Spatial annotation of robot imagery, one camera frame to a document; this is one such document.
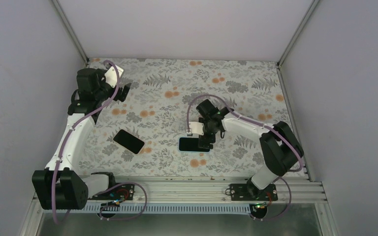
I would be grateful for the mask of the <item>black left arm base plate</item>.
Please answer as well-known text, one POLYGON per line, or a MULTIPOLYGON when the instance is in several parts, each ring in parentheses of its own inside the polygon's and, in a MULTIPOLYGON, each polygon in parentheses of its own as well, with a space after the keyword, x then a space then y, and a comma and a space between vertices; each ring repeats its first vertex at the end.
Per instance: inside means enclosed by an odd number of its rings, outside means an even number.
POLYGON ((90 200, 101 200, 101 201, 115 201, 115 200, 133 200, 133 193, 135 191, 134 184, 122 184, 109 192, 95 195, 90 198, 90 200))

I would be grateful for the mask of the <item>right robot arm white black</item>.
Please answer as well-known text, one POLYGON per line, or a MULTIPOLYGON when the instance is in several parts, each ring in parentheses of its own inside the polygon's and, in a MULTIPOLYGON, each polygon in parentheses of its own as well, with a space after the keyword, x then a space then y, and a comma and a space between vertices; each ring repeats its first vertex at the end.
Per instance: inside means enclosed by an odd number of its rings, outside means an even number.
POLYGON ((247 194, 252 200, 259 200, 266 193, 266 187, 293 172, 303 169, 304 150, 289 125, 283 121, 276 124, 262 123, 246 117, 234 109, 225 106, 218 109, 206 99, 196 110, 198 121, 187 121, 187 134, 198 135, 198 146, 212 148, 216 134, 236 133, 260 144, 264 165, 247 180, 247 194))

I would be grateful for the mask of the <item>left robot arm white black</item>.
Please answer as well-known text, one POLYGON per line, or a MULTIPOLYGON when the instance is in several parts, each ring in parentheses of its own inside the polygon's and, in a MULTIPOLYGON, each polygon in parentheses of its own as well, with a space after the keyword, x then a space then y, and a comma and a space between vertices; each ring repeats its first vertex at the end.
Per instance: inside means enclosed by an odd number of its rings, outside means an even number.
POLYGON ((94 129, 101 110, 112 101, 125 101, 131 84, 119 86, 124 70, 84 68, 77 72, 77 90, 71 96, 63 137, 44 170, 36 170, 32 183, 45 210, 83 209, 97 194, 111 199, 117 194, 114 176, 96 172, 81 178, 78 171, 85 143, 94 129))

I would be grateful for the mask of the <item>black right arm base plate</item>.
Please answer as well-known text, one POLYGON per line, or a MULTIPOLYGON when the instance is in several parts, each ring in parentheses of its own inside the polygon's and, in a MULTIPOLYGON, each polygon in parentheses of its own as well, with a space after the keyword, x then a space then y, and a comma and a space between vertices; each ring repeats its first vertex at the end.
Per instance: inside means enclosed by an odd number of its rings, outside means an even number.
POLYGON ((277 201, 278 192, 275 184, 269 184, 263 190, 254 185, 230 184, 224 191, 225 195, 230 196, 232 201, 277 201))

